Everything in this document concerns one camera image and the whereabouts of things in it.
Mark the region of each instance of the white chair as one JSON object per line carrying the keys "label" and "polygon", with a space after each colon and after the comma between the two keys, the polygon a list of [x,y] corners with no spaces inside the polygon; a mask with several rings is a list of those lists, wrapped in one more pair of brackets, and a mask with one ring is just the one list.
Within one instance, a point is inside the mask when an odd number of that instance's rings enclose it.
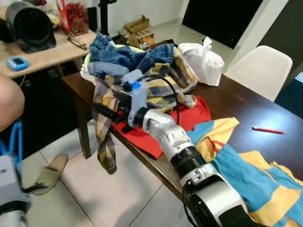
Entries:
{"label": "white chair", "polygon": [[268,46],[258,46],[233,65],[226,76],[274,101],[292,67],[293,60]]}

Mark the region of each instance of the red cloth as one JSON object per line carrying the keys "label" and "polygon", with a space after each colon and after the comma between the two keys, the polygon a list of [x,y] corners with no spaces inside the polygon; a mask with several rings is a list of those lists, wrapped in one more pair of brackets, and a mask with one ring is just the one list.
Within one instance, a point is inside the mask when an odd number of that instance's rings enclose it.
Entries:
{"label": "red cloth", "polygon": [[[180,126],[184,128],[185,131],[193,130],[194,126],[201,122],[207,122],[211,120],[208,106],[201,97],[197,98],[197,104],[194,108],[188,109],[184,106],[180,106]],[[177,111],[174,111],[171,116],[176,120]],[[112,124],[127,140],[138,148],[144,150],[147,154],[150,154],[155,159],[163,153],[158,142],[151,137],[149,134],[143,132],[142,128],[135,128],[130,132],[124,134],[122,129],[126,126],[125,122],[120,122],[119,124]]]}

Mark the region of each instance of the green basket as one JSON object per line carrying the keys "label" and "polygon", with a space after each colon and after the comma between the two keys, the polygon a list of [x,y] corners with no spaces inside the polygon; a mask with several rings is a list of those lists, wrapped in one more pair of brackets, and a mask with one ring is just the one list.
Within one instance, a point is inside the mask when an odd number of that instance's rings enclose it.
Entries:
{"label": "green basket", "polygon": [[[119,47],[122,47],[122,46],[125,46],[125,45],[120,45],[120,44],[116,44],[115,45],[116,48],[119,48]],[[142,52],[145,52],[144,50],[141,50],[139,48],[136,48],[136,47],[133,47],[133,46],[129,46],[131,48],[132,51],[136,52],[136,53],[142,53]],[[84,59],[84,68],[85,70],[88,72],[88,69],[87,69],[87,66],[88,64],[91,63],[91,54],[88,53],[88,55],[86,55],[85,59]]]}

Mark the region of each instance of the black stand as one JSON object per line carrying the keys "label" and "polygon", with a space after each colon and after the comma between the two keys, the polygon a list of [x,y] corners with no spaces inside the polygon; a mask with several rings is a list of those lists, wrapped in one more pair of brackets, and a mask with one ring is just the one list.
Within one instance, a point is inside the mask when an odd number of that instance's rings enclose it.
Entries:
{"label": "black stand", "polygon": [[117,0],[100,0],[100,21],[101,21],[101,33],[104,35],[108,34],[108,24],[107,24],[107,5],[113,4],[117,2]]}

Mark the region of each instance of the person's arm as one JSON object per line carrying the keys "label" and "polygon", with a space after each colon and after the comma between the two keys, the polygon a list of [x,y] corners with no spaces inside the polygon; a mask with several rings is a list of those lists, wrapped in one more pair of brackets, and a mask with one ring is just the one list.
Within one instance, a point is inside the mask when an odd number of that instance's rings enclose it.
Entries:
{"label": "person's arm", "polygon": [[10,78],[0,76],[0,131],[22,115],[24,100],[18,84]]}

